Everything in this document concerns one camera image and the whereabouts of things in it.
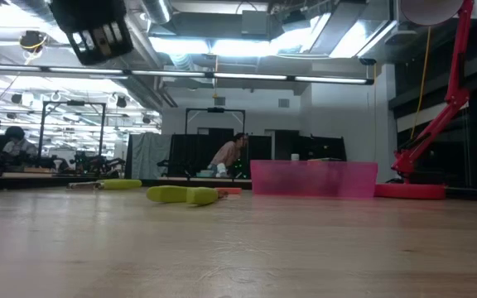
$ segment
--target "red robotic arm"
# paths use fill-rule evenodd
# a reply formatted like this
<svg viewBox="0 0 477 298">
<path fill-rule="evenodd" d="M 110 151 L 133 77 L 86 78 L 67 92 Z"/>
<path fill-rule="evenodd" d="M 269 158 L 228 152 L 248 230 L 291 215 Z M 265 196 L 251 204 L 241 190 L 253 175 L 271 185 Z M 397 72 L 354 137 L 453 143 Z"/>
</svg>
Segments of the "red robotic arm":
<svg viewBox="0 0 477 298">
<path fill-rule="evenodd" d="M 446 108 L 425 128 L 421 134 L 395 151 L 397 160 L 392 169 L 397 171 L 404 179 L 404 183 L 410 183 L 410 174 L 414 172 L 414 163 L 419 156 L 428 148 L 430 143 L 445 128 L 457 112 L 470 99 L 470 92 L 464 86 L 465 77 L 465 52 L 469 40 L 470 17 L 473 10 L 473 1 L 464 0 L 459 13 L 460 20 L 455 36 L 454 55 L 450 80 L 445 101 Z"/>
</svg>

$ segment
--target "pink plastic bin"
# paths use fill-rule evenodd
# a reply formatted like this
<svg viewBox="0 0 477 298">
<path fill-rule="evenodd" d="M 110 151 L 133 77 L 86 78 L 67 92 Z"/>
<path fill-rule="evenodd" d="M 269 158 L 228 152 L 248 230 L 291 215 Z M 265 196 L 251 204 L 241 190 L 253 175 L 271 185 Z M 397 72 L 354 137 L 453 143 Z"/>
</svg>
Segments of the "pink plastic bin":
<svg viewBox="0 0 477 298">
<path fill-rule="evenodd" d="M 378 165 L 343 161 L 251 161 L 253 193 L 373 198 Z"/>
</svg>

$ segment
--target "black frame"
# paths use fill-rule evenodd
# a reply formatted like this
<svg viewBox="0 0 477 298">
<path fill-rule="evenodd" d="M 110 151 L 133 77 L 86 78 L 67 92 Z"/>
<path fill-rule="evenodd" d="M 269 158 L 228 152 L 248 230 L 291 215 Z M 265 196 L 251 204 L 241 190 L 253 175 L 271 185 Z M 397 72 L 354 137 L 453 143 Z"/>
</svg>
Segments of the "black frame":
<svg viewBox="0 0 477 298">
<path fill-rule="evenodd" d="M 49 104 L 52 104 L 52 103 L 55 105 L 55 108 L 53 109 L 53 110 L 55 110 L 61 104 L 63 104 L 63 103 L 68 104 L 68 103 L 71 103 L 71 101 L 66 101 L 66 102 L 45 101 L 45 102 L 43 102 L 43 108 L 41 109 L 40 139 L 38 140 L 38 155 L 36 157 L 37 161 L 40 161 L 40 159 L 41 159 L 41 148 L 43 147 L 43 131 L 44 131 L 44 128 L 45 128 L 45 125 L 46 125 L 46 117 L 49 116 L 49 114 L 51 113 L 51 111 L 49 111 L 47 113 L 46 108 Z M 78 105 L 79 106 L 84 106 L 86 104 L 91 105 L 91 106 L 99 105 L 99 106 L 103 107 L 103 113 L 102 113 L 102 117 L 101 117 L 101 121 L 100 121 L 100 139 L 99 139 L 99 156 L 102 156 L 103 155 L 104 122 L 105 122 L 105 119 L 106 119 L 106 103 L 79 102 Z"/>
<path fill-rule="evenodd" d="M 207 113 L 225 113 L 225 112 L 241 113 L 242 114 L 242 133 L 246 132 L 246 110 L 226 109 L 226 108 L 219 108 L 218 110 L 215 110 L 214 108 L 187 108 L 185 110 L 185 134 L 188 134 L 187 128 L 189 127 L 189 112 L 190 111 L 206 111 Z"/>
</svg>

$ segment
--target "vent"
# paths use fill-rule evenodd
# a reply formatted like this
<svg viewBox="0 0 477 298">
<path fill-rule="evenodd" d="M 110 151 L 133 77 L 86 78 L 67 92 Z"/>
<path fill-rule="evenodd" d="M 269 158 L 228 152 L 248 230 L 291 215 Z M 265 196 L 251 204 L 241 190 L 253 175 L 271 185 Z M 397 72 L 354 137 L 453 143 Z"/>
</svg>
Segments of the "vent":
<svg viewBox="0 0 477 298">
<path fill-rule="evenodd" d="M 279 108 L 290 108 L 290 99 L 279 99 Z"/>
<path fill-rule="evenodd" d="M 218 107 L 218 106 L 223 107 L 225 105 L 225 97 L 219 96 L 214 98 L 214 105 L 215 107 Z"/>
</svg>

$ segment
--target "red base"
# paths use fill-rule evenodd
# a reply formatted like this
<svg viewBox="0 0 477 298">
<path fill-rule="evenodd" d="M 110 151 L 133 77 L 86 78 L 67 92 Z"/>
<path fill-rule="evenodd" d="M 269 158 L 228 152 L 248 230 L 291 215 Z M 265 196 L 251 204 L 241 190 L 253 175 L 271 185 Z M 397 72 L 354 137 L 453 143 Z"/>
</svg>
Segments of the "red base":
<svg viewBox="0 0 477 298">
<path fill-rule="evenodd" d="M 377 184 L 375 197 L 399 199 L 444 199 L 444 185 Z"/>
</svg>

